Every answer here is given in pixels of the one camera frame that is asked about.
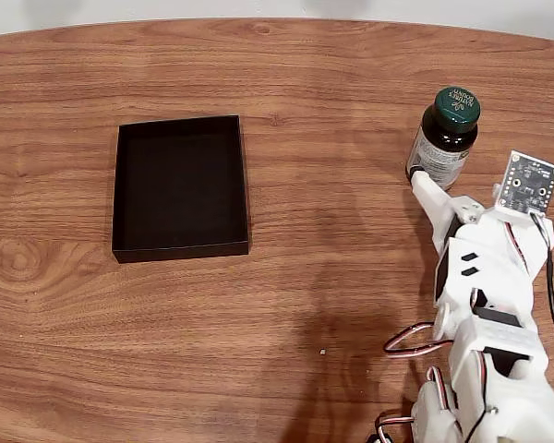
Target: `circuit board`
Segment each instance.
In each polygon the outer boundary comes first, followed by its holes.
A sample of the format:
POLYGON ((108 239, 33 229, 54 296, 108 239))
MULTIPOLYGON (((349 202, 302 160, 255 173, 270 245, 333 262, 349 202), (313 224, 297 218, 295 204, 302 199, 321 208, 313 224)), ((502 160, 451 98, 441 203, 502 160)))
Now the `circuit board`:
POLYGON ((496 206, 546 214, 554 193, 554 165, 513 150, 496 206))

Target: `white wall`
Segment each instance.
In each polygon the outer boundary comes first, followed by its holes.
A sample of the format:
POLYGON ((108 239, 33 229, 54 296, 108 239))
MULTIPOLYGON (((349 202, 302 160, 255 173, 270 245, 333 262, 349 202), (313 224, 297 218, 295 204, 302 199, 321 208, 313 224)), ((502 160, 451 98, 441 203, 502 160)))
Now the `white wall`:
POLYGON ((0 0, 0 34, 153 18, 359 18, 554 39, 554 0, 0 0))

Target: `green jar lid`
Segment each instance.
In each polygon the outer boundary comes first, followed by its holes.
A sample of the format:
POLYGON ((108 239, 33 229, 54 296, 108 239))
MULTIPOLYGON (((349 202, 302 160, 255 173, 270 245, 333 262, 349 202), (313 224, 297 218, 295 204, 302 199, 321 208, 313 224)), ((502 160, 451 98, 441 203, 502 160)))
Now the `green jar lid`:
POLYGON ((469 90, 450 86, 437 93, 433 116, 448 131, 462 134, 476 127, 480 117, 480 103, 469 90))

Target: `open black box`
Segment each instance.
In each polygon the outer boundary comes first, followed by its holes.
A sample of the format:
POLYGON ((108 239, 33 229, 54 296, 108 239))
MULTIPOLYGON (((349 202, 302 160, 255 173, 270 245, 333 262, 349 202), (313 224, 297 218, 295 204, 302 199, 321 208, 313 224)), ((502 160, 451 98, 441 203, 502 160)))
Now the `open black box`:
POLYGON ((247 254, 238 116, 120 126, 113 211, 119 263, 247 254))

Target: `black cable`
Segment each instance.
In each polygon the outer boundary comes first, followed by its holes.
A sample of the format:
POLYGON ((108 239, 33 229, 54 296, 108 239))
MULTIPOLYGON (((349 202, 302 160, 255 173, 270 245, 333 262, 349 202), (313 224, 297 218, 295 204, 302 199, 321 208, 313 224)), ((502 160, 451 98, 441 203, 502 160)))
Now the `black cable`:
POLYGON ((554 323, 554 261, 552 259, 552 248, 550 245, 548 233, 545 233, 545 230, 537 219, 537 216, 533 212, 530 215, 532 220, 534 221, 534 224, 536 225, 536 228, 539 230, 542 237, 544 238, 546 246, 548 247, 548 259, 546 261, 546 280, 548 281, 548 303, 550 306, 550 315, 552 316, 552 323, 554 323))
POLYGON ((470 432, 468 432, 468 437, 465 438, 465 443, 470 443, 470 439, 474 435, 475 431, 478 429, 480 424, 482 423, 482 420, 484 419, 485 415, 487 414, 487 362, 484 359, 484 355, 482 353, 479 353, 478 355, 482 359, 482 366, 484 368, 484 375, 481 375, 482 377, 482 406, 483 410, 478 419, 476 420, 476 423, 474 423, 474 426, 472 426, 472 429, 470 429, 470 432))
POLYGON ((484 416, 487 414, 487 410, 485 408, 485 410, 480 414, 480 416, 478 417, 478 420, 476 420, 476 423, 474 423, 474 426, 472 426, 472 429, 470 429, 470 432, 468 433, 468 437, 466 437, 465 439, 465 443, 469 443, 470 442, 470 438, 472 438, 472 436, 474 435, 474 432, 477 430, 477 428, 480 426, 480 423, 482 423, 482 419, 484 418, 484 416))

